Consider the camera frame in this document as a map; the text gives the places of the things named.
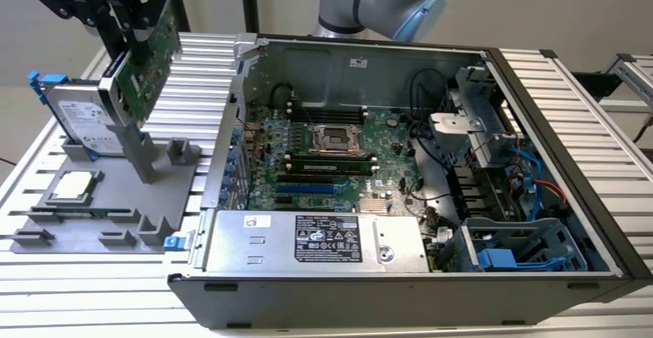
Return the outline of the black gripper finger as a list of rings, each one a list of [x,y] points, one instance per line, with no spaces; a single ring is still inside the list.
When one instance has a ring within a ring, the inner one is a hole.
[[[129,8],[129,43],[140,44],[149,39],[171,0],[136,0]]]
[[[110,14],[121,7],[133,6],[133,0],[56,0],[53,11],[69,19],[76,17],[101,39],[105,52],[113,60],[128,50],[122,29]]]

